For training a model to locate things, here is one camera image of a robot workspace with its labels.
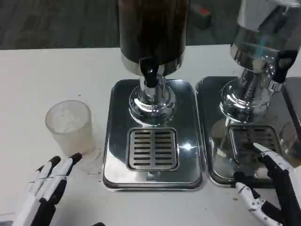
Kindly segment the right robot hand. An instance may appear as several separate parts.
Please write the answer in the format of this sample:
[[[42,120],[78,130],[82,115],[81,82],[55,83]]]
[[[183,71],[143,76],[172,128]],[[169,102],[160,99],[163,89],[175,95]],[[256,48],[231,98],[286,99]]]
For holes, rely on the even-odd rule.
[[[259,155],[259,161],[272,179],[280,209],[263,199],[242,172],[236,173],[235,186],[249,213],[266,226],[299,226],[301,224],[301,167],[293,167],[284,157],[259,144],[248,145]]]

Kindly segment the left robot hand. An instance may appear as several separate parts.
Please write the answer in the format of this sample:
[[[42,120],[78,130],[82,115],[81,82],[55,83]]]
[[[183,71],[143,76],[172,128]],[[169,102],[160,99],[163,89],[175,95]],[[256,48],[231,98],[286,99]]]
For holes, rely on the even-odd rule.
[[[81,159],[81,153],[65,159],[54,156],[35,170],[12,225],[49,226],[64,195],[68,176]]]

